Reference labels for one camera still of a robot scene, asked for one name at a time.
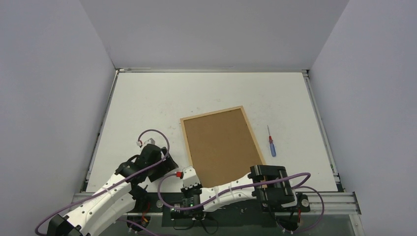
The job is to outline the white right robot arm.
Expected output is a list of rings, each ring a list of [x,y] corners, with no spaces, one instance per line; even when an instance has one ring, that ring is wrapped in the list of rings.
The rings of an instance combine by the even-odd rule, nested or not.
[[[290,181],[303,177],[301,184],[304,184],[311,174],[288,176],[283,166],[255,165],[239,179],[215,187],[203,187],[193,166],[184,168],[176,176],[183,182],[181,191],[184,197],[170,206],[171,220],[203,220],[209,212],[247,200],[290,211],[298,204]]]

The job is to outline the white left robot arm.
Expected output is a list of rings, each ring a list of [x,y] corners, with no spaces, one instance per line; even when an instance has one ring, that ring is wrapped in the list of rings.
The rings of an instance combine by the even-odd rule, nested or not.
[[[176,169],[166,147],[146,144],[140,154],[121,163],[109,180],[90,198],[68,212],[54,215],[48,223],[48,236],[96,236],[123,214],[143,212],[151,198],[140,183],[154,182]]]

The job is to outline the blue red screwdriver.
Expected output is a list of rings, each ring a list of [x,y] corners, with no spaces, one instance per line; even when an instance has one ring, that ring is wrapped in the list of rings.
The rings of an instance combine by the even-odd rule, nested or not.
[[[269,141],[269,149],[270,149],[271,156],[276,157],[277,156],[276,149],[275,149],[275,145],[274,145],[274,142],[273,142],[273,138],[272,138],[271,133],[270,133],[269,126],[267,126],[267,131],[268,131],[268,141]]]

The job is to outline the wooden picture frame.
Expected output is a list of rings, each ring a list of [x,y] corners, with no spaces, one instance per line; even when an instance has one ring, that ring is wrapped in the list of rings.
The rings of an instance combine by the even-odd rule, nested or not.
[[[229,183],[266,164],[243,106],[181,118],[180,124],[203,187]]]

